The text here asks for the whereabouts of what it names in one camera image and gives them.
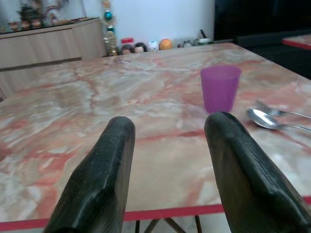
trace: metal spoon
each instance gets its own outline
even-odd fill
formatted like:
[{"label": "metal spoon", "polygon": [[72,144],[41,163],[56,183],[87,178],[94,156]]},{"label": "metal spoon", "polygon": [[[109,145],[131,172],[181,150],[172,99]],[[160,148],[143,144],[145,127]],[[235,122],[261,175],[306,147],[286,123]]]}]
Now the metal spoon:
[{"label": "metal spoon", "polygon": [[276,119],[274,119],[272,116],[258,110],[258,109],[248,109],[246,114],[248,115],[249,118],[256,124],[267,128],[271,130],[282,130],[283,128],[286,127],[292,127],[292,128],[297,128],[300,130],[304,130],[307,132],[311,133],[311,129],[308,129],[306,127],[298,126],[298,125],[285,125],[285,124],[280,124]]}]

